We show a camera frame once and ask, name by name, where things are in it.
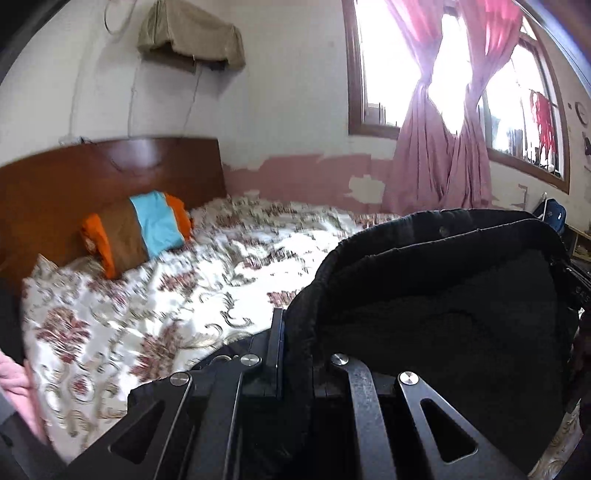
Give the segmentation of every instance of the window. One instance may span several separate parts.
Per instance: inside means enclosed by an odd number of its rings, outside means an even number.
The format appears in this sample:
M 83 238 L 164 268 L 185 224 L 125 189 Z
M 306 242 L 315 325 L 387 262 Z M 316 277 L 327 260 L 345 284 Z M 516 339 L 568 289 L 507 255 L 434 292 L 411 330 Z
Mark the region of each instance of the window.
M 343 0 L 349 69 L 349 133 L 398 138 L 420 74 L 384 0 Z M 443 41 L 429 97 L 450 132 L 464 120 L 466 85 L 472 77 L 466 27 L 446 8 Z M 540 149 L 530 104 L 532 92 L 550 100 L 554 151 Z M 479 113 L 492 161 L 569 191 L 570 169 L 564 109 L 554 72 L 532 25 L 524 19 L 510 61 L 480 99 Z

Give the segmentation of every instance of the black fabric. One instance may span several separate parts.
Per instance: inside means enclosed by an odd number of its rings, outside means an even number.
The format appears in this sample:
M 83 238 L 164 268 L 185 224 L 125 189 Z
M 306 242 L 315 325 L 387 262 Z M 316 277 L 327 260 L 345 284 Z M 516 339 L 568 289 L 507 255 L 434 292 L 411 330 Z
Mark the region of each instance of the black fabric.
M 563 416 L 548 264 L 528 251 L 431 296 L 348 309 L 317 332 L 323 357 L 417 373 L 527 473 Z
M 548 262 L 566 258 L 548 225 L 500 210 L 421 212 L 341 242 L 285 314 L 284 399 L 247 419 L 245 478 L 305 444 L 314 360 L 334 351 L 416 370 L 527 473 L 563 414 L 578 318 Z
M 16 363 L 24 362 L 18 300 L 0 283 L 0 350 Z

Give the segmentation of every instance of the floral bedspread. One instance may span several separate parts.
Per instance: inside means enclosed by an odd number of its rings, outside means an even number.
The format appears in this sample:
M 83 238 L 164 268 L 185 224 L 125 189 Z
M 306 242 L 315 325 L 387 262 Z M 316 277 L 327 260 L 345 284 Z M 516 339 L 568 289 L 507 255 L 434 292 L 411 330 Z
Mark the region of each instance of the floral bedspread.
M 393 215 L 247 198 L 192 211 L 193 238 L 107 280 L 92 258 L 40 257 L 22 297 L 27 357 L 47 434 L 70 461 L 125 415 L 142 383 L 265 330 L 337 243 Z

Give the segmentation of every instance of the orange pillow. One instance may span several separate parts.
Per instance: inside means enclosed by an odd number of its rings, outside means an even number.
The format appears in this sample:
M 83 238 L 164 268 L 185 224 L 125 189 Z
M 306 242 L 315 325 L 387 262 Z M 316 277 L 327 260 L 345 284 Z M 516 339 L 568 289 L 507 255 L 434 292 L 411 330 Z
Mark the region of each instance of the orange pillow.
M 139 267 L 162 251 L 182 246 L 191 235 L 184 203 L 167 193 L 151 192 L 113 203 L 84 220 L 86 249 L 102 259 L 107 278 Z

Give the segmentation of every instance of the blue bag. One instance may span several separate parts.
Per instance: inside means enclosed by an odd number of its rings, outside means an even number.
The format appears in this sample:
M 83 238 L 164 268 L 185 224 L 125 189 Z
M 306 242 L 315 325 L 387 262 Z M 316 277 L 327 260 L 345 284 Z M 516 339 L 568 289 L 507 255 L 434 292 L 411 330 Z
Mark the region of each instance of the blue bag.
M 566 225 L 566 209 L 554 199 L 546 200 L 538 205 L 533 215 L 550 225 L 559 235 L 564 233 Z

